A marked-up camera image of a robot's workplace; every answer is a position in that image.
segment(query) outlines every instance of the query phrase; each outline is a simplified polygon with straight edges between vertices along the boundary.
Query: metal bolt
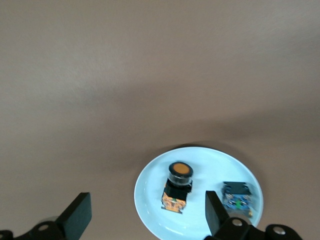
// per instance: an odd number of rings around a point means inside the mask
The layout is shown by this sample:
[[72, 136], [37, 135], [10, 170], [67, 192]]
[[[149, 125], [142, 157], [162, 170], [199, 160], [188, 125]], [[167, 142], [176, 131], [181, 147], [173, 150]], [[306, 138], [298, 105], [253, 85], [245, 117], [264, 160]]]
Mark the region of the metal bolt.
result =
[[237, 227], [241, 227], [242, 226], [242, 221], [239, 219], [233, 219], [232, 220], [233, 225], [237, 226]]
[[47, 228], [49, 227], [49, 225], [45, 224], [45, 225], [42, 225], [38, 228], [39, 231], [43, 231], [43, 230], [46, 230]]
[[279, 234], [279, 235], [285, 235], [285, 234], [286, 234], [286, 231], [285, 231], [282, 227], [280, 227], [280, 226], [275, 226], [275, 227], [273, 228], [273, 231], [274, 231], [275, 233]]

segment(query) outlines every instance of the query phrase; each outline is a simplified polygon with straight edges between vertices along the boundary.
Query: green component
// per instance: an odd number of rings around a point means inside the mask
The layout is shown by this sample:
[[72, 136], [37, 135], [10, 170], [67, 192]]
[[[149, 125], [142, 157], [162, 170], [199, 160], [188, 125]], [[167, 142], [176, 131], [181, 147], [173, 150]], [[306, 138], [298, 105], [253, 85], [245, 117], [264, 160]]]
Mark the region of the green component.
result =
[[235, 205], [236, 205], [237, 209], [241, 209], [241, 200], [237, 199], [236, 202], [235, 202]]

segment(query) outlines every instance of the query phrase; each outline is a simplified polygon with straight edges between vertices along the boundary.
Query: plate rim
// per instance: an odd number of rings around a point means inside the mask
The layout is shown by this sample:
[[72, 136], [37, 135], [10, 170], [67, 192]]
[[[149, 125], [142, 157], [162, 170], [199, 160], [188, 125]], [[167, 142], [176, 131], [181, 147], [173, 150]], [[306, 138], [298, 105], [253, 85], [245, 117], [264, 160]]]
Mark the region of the plate rim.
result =
[[156, 156], [154, 159], [152, 159], [150, 162], [148, 162], [147, 165], [144, 166], [144, 168], [141, 170], [139, 176], [137, 177], [136, 181], [135, 181], [135, 185], [134, 185], [134, 192], [133, 192], [133, 198], [134, 198], [134, 206], [135, 206], [135, 210], [140, 218], [140, 220], [142, 221], [143, 225], [154, 235], [156, 236], [158, 239], [161, 240], [160, 236], [158, 236], [158, 234], [156, 234], [154, 231], [152, 231], [148, 225], [146, 224], [146, 222], [144, 221], [144, 219], [141, 217], [141, 214], [137, 208], [137, 201], [136, 201], [136, 192], [137, 192], [137, 185], [138, 185], [138, 182], [140, 180], [140, 178], [142, 177], [142, 173], [144, 172], [144, 170], [149, 166], [151, 165], [153, 162], [155, 162], [158, 158], [160, 158], [161, 156], [167, 154], [167, 153], [171, 153], [171, 152], [175, 152], [175, 151], [178, 151], [178, 150], [181, 150], [181, 149], [206, 149], [206, 150], [210, 150], [210, 151], [214, 151], [214, 152], [219, 152], [220, 154], [223, 154], [223, 155], [226, 155], [228, 157], [231, 157], [233, 158], [234, 160], [236, 160], [239, 164], [241, 164], [244, 168], [246, 168], [253, 176], [253, 179], [256, 181], [256, 184], [258, 186], [258, 191], [259, 193], [261, 194], [261, 213], [260, 213], [260, 216], [257, 220], [257, 224], [259, 224], [260, 220], [261, 220], [261, 217], [262, 217], [262, 214], [263, 214], [263, 211], [264, 211], [264, 196], [263, 196], [263, 192], [262, 192], [262, 189], [261, 189], [261, 186], [258, 182], [258, 179], [256, 178], [256, 176], [252, 173], [252, 171], [246, 166], [244, 165], [241, 161], [239, 161], [238, 159], [236, 159], [235, 157], [233, 157], [232, 155], [229, 155], [223, 151], [220, 151], [220, 150], [217, 150], [217, 149], [214, 149], [214, 148], [210, 148], [210, 147], [206, 147], [206, 146], [183, 146], [183, 147], [178, 147], [178, 148], [174, 148], [174, 149], [171, 149], [171, 150], [168, 150], [168, 151], [165, 151], [163, 152], [162, 154]]

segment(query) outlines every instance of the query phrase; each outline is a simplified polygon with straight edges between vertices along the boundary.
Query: white plate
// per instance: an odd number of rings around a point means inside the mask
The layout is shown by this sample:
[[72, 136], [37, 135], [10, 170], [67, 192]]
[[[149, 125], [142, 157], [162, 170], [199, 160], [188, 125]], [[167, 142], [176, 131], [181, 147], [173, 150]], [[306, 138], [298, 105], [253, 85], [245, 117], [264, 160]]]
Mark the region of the white plate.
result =
[[[193, 169], [192, 192], [182, 214], [162, 209], [162, 194], [169, 165], [181, 161]], [[263, 195], [252, 172], [234, 157], [206, 147], [183, 147], [161, 154], [140, 173], [134, 203], [144, 225], [161, 240], [201, 240], [211, 235], [205, 215], [205, 193], [216, 191], [222, 199], [223, 182], [246, 182], [253, 195], [252, 225], [258, 225]]]

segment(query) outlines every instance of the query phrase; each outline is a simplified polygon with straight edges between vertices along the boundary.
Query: electronic component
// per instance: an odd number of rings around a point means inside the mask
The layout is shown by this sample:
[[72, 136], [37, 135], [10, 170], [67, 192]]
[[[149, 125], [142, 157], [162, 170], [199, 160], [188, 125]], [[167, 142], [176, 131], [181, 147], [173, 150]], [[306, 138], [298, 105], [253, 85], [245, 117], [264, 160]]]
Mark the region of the electronic component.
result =
[[169, 177], [162, 194], [162, 208], [182, 214], [186, 206], [187, 195], [192, 189], [193, 169], [178, 161], [169, 166]]
[[252, 217], [252, 193], [246, 182], [224, 181], [222, 204], [229, 214]]

